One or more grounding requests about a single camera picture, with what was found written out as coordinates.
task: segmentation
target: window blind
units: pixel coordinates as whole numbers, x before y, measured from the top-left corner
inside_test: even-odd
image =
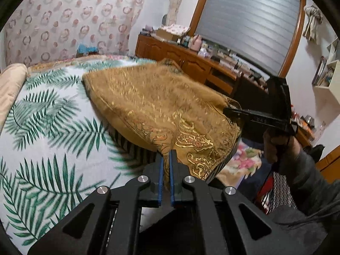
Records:
[[[196,33],[278,75],[299,7],[300,0],[207,0]]]

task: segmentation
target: leaf print bedding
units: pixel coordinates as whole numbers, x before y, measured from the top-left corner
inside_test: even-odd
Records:
[[[75,59],[23,84],[0,135],[0,219],[22,254],[97,187],[125,185],[154,158],[107,124],[81,81],[84,72],[145,62]],[[144,208],[141,230],[170,211]]]

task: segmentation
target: beige pillow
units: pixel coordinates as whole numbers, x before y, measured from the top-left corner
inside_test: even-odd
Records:
[[[27,67],[19,63],[11,64],[0,74],[0,133],[26,76]]]

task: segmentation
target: metal screw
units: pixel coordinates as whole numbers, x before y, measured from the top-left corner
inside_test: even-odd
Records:
[[[232,196],[233,194],[236,194],[236,189],[234,187],[226,187],[224,189],[225,193]]]
[[[108,192],[108,187],[106,187],[106,186],[100,186],[97,189],[97,193],[98,194],[106,194],[107,192]]]
[[[149,178],[146,175],[141,175],[140,177],[138,177],[138,181],[142,183],[145,183],[148,180]]]
[[[193,183],[195,181],[195,177],[191,176],[191,175],[188,175],[184,178],[184,181],[186,183]]]

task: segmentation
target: gray sleeve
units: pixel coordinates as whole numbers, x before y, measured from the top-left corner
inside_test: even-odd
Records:
[[[303,150],[295,159],[283,157],[279,173],[286,176],[295,204],[305,215],[311,215],[340,199],[340,181],[329,184]]]

